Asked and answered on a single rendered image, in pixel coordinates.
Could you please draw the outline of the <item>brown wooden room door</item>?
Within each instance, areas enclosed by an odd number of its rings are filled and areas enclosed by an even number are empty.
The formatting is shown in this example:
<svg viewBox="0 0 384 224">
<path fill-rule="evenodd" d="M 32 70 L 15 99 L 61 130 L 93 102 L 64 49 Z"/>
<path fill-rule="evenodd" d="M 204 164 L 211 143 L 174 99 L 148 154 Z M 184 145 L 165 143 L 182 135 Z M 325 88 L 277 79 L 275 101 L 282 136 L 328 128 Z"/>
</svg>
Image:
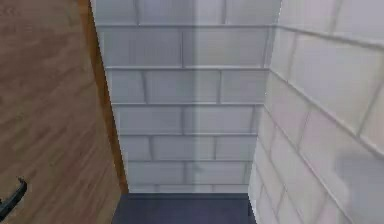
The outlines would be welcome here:
<svg viewBox="0 0 384 224">
<path fill-rule="evenodd" d="M 0 224 L 112 224 L 122 195 L 91 0 L 0 0 Z"/>
</svg>

